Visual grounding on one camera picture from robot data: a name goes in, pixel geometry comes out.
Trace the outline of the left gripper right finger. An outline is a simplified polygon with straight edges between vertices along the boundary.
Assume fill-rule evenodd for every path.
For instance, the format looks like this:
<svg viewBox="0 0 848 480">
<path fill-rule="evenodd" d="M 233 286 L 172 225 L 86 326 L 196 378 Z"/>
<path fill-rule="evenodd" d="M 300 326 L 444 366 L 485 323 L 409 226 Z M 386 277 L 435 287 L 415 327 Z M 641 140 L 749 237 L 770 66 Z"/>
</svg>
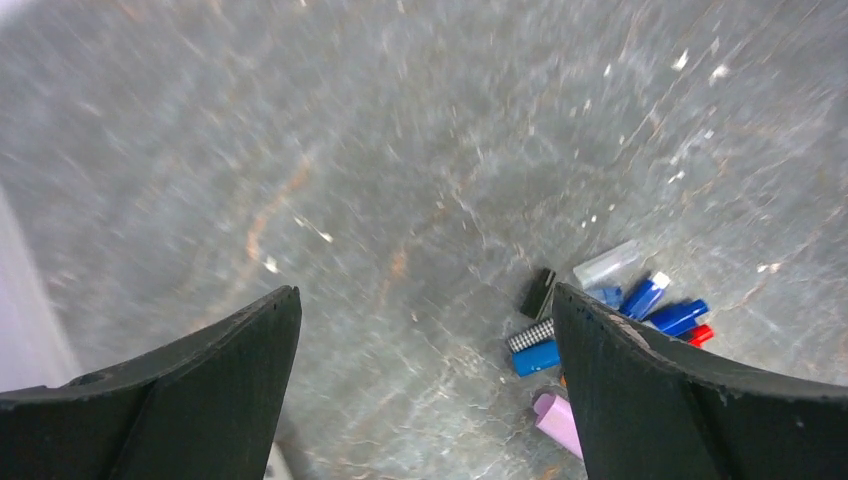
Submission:
<svg viewBox="0 0 848 480">
<path fill-rule="evenodd" d="M 843 479 L 847 390 L 741 364 L 564 283 L 555 340 L 592 479 Z"/>
</svg>

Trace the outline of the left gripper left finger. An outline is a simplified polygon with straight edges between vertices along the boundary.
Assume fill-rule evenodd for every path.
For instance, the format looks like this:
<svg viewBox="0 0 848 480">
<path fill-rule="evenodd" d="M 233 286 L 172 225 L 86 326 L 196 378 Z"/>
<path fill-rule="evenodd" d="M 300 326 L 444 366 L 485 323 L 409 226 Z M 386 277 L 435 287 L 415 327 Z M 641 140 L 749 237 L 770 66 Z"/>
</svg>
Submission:
<svg viewBox="0 0 848 480">
<path fill-rule="evenodd" d="M 1 396 L 5 479 L 260 479 L 297 351 L 300 292 L 49 388 Z"/>
</svg>

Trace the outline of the pink highlighter cap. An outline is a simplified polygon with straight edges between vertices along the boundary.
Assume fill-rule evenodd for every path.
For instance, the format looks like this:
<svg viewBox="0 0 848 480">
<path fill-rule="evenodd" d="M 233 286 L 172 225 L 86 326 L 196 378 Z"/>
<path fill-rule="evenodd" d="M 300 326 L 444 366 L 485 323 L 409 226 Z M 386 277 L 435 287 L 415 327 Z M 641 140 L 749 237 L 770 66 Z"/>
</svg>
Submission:
<svg viewBox="0 0 848 480">
<path fill-rule="evenodd" d="M 571 404 L 556 394 L 542 393 L 533 404 L 535 426 L 560 446 L 583 460 Z"/>
</svg>

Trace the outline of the small red marker cap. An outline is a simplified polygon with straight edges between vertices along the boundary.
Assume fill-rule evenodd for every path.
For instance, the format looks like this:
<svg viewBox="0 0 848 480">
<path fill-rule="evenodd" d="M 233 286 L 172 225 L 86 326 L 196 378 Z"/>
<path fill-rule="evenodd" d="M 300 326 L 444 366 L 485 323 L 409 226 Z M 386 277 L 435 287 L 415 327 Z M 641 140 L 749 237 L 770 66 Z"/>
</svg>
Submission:
<svg viewBox="0 0 848 480">
<path fill-rule="evenodd" d="M 714 330 L 708 324 L 703 324 L 687 332 L 684 335 L 684 340 L 696 348 L 701 348 L 704 343 L 711 340 L 713 337 Z"/>
</svg>

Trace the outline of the blue eraser marker cap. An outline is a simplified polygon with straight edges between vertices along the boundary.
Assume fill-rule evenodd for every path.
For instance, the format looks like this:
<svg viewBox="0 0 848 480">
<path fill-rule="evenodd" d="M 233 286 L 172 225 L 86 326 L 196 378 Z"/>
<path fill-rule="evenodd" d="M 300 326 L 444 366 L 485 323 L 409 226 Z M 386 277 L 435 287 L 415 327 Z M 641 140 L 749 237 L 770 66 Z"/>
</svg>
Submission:
<svg viewBox="0 0 848 480">
<path fill-rule="evenodd" d="M 655 272 L 638 284 L 619 307 L 619 313 L 636 321 L 644 320 L 662 299 L 671 279 Z"/>
</svg>

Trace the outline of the blue deli marker cap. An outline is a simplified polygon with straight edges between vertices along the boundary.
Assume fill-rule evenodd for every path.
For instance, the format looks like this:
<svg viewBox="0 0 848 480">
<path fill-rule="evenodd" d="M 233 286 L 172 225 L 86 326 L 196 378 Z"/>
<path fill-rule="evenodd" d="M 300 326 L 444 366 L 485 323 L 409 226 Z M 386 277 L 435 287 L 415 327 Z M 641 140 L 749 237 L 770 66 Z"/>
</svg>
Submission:
<svg viewBox="0 0 848 480">
<path fill-rule="evenodd" d="M 526 377 L 561 365 L 559 349 L 555 340 L 548 340 L 512 354 L 515 373 Z"/>
</svg>

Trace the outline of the clear pen cap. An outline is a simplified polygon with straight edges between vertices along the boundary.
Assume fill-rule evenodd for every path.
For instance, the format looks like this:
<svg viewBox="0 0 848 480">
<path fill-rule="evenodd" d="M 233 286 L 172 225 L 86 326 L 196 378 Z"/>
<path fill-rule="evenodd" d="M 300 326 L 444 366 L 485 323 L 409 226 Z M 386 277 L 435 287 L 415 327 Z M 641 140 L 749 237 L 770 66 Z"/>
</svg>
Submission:
<svg viewBox="0 0 848 480">
<path fill-rule="evenodd" d="M 641 257 L 641 245 L 628 240 L 573 268 L 578 285 L 584 289 L 600 285 Z"/>
</svg>

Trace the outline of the black pen cap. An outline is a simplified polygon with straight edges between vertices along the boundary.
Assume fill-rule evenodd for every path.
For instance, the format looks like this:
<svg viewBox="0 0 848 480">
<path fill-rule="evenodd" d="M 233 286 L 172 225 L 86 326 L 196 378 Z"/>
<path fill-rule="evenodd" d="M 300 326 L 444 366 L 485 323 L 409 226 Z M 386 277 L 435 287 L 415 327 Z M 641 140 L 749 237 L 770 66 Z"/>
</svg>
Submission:
<svg viewBox="0 0 848 480">
<path fill-rule="evenodd" d="M 545 312 L 556 283 L 557 274 L 550 268 L 542 268 L 535 274 L 522 301 L 519 312 L 538 321 Z"/>
</svg>

